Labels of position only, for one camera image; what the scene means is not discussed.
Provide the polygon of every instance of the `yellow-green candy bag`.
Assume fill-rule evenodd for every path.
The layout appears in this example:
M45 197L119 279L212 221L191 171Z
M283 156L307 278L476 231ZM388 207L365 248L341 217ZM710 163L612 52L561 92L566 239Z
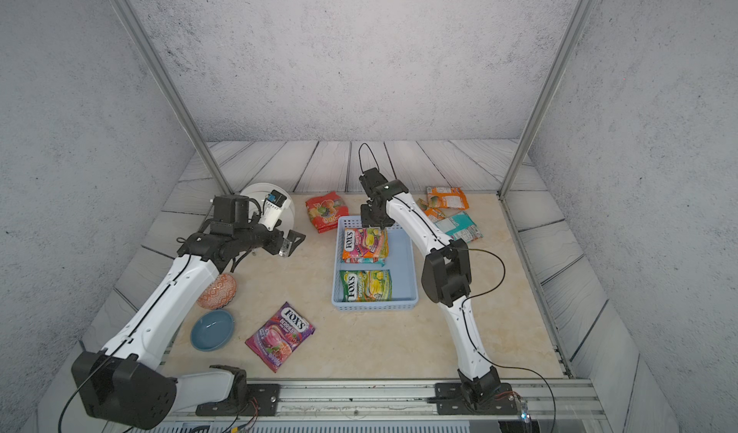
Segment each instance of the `yellow-green candy bag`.
M388 302L392 279L388 270L341 272L344 302Z

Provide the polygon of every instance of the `teal snack bag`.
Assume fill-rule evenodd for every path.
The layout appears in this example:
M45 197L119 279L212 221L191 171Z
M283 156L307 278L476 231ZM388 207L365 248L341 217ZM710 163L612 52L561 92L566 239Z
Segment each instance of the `teal snack bag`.
M341 272L344 302L389 302L392 279L388 270Z
M444 218L441 221L435 223L438 229L454 239L463 239L467 243L471 243L475 239L482 237L482 233L477 228L477 225L472 221L472 218L466 213L461 211L455 216Z

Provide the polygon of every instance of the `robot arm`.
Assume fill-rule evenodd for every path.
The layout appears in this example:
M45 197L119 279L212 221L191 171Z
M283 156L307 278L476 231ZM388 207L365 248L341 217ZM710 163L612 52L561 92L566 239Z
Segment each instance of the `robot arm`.
M190 235L131 321L100 352L82 352L72 364L88 415L149 429L172 410L233 396L245 402L245 376L236 368L178 379L156 369L189 309L229 262L257 248L288 257L302 243L304 235L290 230L285 237L278 229L290 203L277 190L261 203L238 195L214 198L209 233L203 228Z
M489 357L472 314L472 301L465 300L471 294L472 282L466 242L440 231L401 181L387 181L376 168L364 172L359 180L370 198L362 206L362 225L384 228L397 223L425 255L421 285L446 318L456 346L466 403L476 409L495 394L511 390L509 384L500 382L497 370L485 360Z

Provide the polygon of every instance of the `decorative egg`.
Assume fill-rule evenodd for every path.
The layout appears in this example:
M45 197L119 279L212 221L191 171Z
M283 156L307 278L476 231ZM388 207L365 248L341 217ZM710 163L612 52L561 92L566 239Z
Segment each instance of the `decorative egg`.
M235 296L235 279L230 274L221 274L213 281L200 298L197 304L203 309L222 309Z

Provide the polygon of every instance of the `candy bag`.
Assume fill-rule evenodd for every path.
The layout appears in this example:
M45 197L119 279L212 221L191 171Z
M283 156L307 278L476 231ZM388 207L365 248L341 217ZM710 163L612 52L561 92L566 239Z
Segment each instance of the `candy bag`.
M310 222L318 233L331 231L338 226L339 217L348 216L348 207L335 191L305 201Z
M454 239L463 239L467 243L471 243L475 239L482 237L482 232L479 231L477 225L465 211L436 222L435 225L438 226L440 231Z
M346 228L343 235L342 259L346 263L378 263L384 265L389 253L387 230L379 228Z
M389 302L392 279L389 270L341 272L344 302Z
M433 223L446 218L446 214L444 214L440 209L437 209L436 207L428 207L428 203L425 202L425 200L422 198L418 198L417 204L418 207L420 207L423 211L423 214L428 216L430 221Z
M315 332L288 302L246 340L246 345L276 373L300 344Z
M468 209L469 203L461 188L428 187L428 207Z

